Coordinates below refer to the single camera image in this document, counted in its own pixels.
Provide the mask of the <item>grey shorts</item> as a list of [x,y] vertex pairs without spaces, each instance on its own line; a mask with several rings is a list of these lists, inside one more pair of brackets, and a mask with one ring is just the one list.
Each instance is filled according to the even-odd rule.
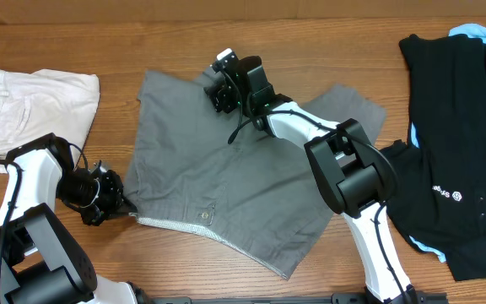
[[236,113],[193,81],[148,71],[124,182],[139,224],[211,238],[288,279],[332,218],[305,151],[252,127],[229,136]]

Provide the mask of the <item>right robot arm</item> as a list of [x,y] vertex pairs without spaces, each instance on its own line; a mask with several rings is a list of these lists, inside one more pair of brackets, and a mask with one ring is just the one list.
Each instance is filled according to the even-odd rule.
[[205,88],[217,112],[240,110],[237,129],[289,141],[305,151],[319,193],[348,224],[364,266],[368,303],[415,303],[418,296],[404,272],[386,219],[387,201],[397,192],[397,173],[353,118],[319,118],[275,92],[259,56],[238,58],[231,49],[211,65],[222,81]]

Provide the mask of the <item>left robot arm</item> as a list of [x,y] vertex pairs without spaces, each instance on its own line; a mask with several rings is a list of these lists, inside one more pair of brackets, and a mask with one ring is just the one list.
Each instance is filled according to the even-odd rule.
[[135,214],[121,178],[98,163],[75,165],[66,139],[48,133],[10,150],[0,208],[0,303],[147,303],[144,290],[95,272],[54,213],[61,200],[86,225]]

